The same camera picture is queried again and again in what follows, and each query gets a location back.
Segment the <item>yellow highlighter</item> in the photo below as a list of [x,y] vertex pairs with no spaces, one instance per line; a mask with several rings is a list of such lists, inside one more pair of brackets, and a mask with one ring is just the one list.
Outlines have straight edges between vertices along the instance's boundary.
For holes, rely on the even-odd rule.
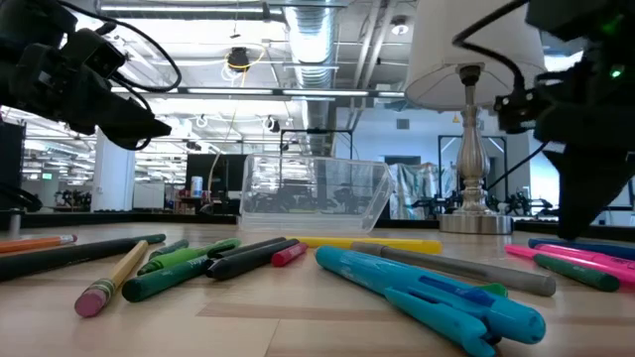
[[369,243],[388,246],[406,251],[440,254],[443,244],[436,240],[396,239],[396,238],[346,238],[346,237],[304,237],[294,236],[294,239],[306,243],[310,248],[332,246],[351,250],[354,243]]

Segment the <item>short red marker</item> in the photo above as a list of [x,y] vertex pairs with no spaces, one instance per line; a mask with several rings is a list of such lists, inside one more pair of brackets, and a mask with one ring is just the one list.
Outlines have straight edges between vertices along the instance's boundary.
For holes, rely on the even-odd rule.
[[309,248],[307,243],[298,243],[294,246],[286,248],[282,251],[275,253],[272,256],[271,264],[274,267],[284,267],[291,263],[293,260],[297,259],[299,256],[303,255]]

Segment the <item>translucent plastic sheet cover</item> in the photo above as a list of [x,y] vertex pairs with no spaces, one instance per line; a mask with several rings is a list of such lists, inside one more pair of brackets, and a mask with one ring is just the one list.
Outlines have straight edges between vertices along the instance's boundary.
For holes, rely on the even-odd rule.
[[429,200],[438,193],[449,197],[456,190],[456,168],[425,163],[389,166],[394,190],[389,199],[389,214],[393,220],[426,220],[433,209]]

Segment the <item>dark green pen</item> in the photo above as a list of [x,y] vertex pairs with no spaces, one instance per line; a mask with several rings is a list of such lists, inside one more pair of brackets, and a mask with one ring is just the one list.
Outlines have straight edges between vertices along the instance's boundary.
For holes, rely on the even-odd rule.
[[149,255],[149,259],[154,259],[154,258],[162,256],[162,255],[173,253],[173,252],[178,251],[180,249],[187,248],[189,245],[190,245],[190,242],[187,239],[179,240],[179,241],[177,241],[175,243],[169,244],[167,246],[164,246],[162,248],[159,248],[159,249],[153,251]]

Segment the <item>white shade table lamp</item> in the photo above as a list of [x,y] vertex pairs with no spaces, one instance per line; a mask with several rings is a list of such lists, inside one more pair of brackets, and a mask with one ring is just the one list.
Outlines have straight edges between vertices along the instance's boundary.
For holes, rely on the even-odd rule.
[[525,89],[545,69],[538,30],[525,21],[529,0],[419,0],[404,89],[407,101],[462,116],[457,174],[462,205],[440,218],[449,233],[507,235],[509,216],[485,204],[489,159],[478,114],[496,96]]

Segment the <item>pink and green pens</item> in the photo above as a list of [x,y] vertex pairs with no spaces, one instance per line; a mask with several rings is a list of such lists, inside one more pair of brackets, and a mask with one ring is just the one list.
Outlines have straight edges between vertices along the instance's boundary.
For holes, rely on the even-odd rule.
[[533,257],[537,254],[542,254],[552,258],[561,259],[561,260],[574,263],[586,268],[591,268],[600,272],[610,274],[616,277],[621,283],[635,285],[635,271],[631,271],[628,269],[613,268],[610,266],[597,264],[597,263],[582,260],[579,258],[567,257],[565,255],[560,255],[560,254],[550,253],[550,252],[542,252],[537,250],[536,248],[533,249],[529,247],[523,247],[521,245],[509,244],[509,245],[506,245],[504,249],[508,254],[525,257],[528,259],[533,259]]

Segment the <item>black monitor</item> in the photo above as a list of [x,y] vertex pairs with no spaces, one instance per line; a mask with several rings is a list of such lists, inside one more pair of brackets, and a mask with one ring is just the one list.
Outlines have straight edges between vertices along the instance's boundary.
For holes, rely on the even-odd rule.
[[188,155],[186,167],[186,185],[191,191],[191,177],[203,177],[203,191],[217,196],[220,192],[242,191],[246,155],[215,154]]

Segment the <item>white column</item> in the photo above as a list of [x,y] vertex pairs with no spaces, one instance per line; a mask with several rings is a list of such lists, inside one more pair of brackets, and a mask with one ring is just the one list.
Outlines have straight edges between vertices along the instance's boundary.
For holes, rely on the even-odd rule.
[[135,153],[118,147],[100,130],[96,138],[91,210],[131,210]]

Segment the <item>dark green marker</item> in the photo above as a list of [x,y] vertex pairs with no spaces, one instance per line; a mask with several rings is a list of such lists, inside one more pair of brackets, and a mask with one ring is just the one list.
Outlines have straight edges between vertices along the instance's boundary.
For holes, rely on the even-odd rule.
[[139,302],[202,275],[212,261],[206,256],[182,262],[127,281],[121,293],[129,302]]

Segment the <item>black frame stand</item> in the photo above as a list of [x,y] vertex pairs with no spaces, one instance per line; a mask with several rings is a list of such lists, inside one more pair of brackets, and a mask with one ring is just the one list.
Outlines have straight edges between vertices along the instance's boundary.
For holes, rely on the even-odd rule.
[[[438,135],[437,153],[434,163],[437,165],[435,173],[435,195],[450,197],[454,191],[462,188],[462,181],[457,175],[457,158],[461,146],[460,135]],[[484,179],[483,187],[489,195],[505,198],[509,194],[508,179],[504,178],[493,188],[489,186],[508,169],[508,145],[504,136],[484,136],[482,145],[490,161],[490,172]]]

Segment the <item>pink highlighter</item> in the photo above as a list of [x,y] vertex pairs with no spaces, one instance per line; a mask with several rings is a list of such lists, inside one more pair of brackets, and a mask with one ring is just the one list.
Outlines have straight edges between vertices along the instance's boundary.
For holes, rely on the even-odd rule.
[[535,248],[542,252],[556,253],[565,255],[567,257],[579,258],[586,261],[591,261],[597,264],[610,266],[613,268],[628,269],[635,271],[635,261],[626,260],[622,258],[612,257],[602,253],[595,253],[585,250],[579,250],[574,248],[568,248],[550,244],[538,244]]

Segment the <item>gray marker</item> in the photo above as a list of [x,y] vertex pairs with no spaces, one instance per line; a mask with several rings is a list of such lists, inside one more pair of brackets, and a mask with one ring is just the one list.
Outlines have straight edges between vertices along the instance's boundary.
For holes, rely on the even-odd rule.
[[523,291],[541,297],[551,297],[557,290],[554,278],[534,273],[473,263],[454,258],[411,252],[390,248],[375,243],[356,242],[351,245],[353,251],[386,258],[389,260],[428,268],[456,276],[479,280],[487,283],[499,283],[507,288]]

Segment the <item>clear plastic supply box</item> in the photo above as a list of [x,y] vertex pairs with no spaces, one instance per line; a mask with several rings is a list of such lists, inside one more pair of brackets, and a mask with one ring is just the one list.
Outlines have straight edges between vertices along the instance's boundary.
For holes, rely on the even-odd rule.
[[250,155],[239,228],[309,236],[364,236],[394,190],[383,163],[330,157]]

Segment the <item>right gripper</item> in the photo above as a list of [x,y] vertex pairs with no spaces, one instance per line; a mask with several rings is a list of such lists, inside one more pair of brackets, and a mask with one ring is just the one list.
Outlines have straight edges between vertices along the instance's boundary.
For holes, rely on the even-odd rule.
[[621,150],[635,149],[635,60],[584,57],[534,88],[546,103],[534,137],[568,144],[544,154],[559,173],[557,235],[576,239],[635,176],[635,152]]

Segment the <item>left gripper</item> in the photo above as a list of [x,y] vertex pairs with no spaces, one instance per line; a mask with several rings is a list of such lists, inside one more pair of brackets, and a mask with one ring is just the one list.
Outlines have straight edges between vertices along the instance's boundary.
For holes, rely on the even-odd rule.
[[71,130],[93,134],[96,126],[123,149],[143,149],[172,127],[132,98],[97,100],[99,77],[84,64],[50,46],[31,44],[17,54],[0,48],[0,106],[65,122]]

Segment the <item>yellow pencil pink eraser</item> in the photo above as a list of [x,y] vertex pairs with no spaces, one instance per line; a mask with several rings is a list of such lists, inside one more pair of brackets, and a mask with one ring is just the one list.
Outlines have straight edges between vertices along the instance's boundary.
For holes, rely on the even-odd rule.
[[100,278],[88,286],[74,303],[74,311],[81,317],[98,315],[125,278],[145,255],[149,243],[146,240],[138,242],[110,271],[105,278]]

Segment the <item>blue pen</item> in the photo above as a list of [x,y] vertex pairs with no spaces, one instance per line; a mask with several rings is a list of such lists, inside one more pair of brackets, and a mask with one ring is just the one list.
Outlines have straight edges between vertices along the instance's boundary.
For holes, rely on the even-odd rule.
[[566,242],[553,239],[529,239],[528,246],[535,248],[538,245],[557,245],[567,248],[573,248],[578,250],[585,250],[595,253],[601,253],[616,258],[622,258],[626,260],[635,261],[635,248],[629,248],[626,246],[607,245],[607,244],[593,244],[593,243],[577,243]]

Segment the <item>teal highlighter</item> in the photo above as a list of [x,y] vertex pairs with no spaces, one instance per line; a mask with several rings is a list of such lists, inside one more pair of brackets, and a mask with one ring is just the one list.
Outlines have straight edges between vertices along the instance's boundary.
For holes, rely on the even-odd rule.
[[315,252],[324,269],[384,297],[473,357],[494,357],[507,338],[536,344],[547,324],[535,309],[419,267],[332,246]]

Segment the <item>long ceiling light bar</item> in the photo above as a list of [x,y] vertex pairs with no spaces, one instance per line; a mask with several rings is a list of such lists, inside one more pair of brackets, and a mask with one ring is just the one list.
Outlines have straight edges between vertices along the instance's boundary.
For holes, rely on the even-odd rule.
[[404,98],[401,91],[363,89],[307,89],[307,88],[256,88],[256,87],[179,87],[162,92],[190,95],[247,95],[247,96],[305,96],[305,97],[369,97]]

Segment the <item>background black robot rig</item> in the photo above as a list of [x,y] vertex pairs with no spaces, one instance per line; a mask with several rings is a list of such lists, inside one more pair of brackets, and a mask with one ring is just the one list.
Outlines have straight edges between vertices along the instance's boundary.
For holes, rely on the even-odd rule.
[[[546,199],[531,199],[521,191],[507,196],[504,200],[499,200],[495,195],[490,194],[485,198],[485,204],[494,212],[513,216],[557,216],[560,212]],[[423,207],[428,215],[436,216],[441,212],[451,214],[461,205],[462,196],[454,191],[450,197],[424,197],[412,204],[407,204],[407,207]]]

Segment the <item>black aluminium table frame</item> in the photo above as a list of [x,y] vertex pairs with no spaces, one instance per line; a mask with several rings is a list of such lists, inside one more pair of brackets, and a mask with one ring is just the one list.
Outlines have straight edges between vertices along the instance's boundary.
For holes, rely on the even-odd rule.
[[[21,217],[21,227],[43,228],[72,225],[94,225],[109,223],[160,222],[160,223],[203,223],[235,225],[234,216],[207,216],[182,214],[155,214],[143,212],[101,212],[101,213],[28,213]],[[552,234],[557,233],[558,223],[553,221],[520,220],[514,222],[514,230],[522,232]],[[0,231],[9,228],[8,213],[0,213]],[[379,219],[375,228],[396,229],[437,229],[434,220],[387,220]],[[580,234],[581,238],[635,243],[635,227],[591,225]]]

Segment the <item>black pencil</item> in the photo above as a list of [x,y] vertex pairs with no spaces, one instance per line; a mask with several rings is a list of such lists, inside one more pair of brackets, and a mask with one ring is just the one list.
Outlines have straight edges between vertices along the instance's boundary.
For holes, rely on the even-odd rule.
[[125,254],[142,241],[157,244],[165,240],[165,234],[154,234],[0,257],[0,282]]

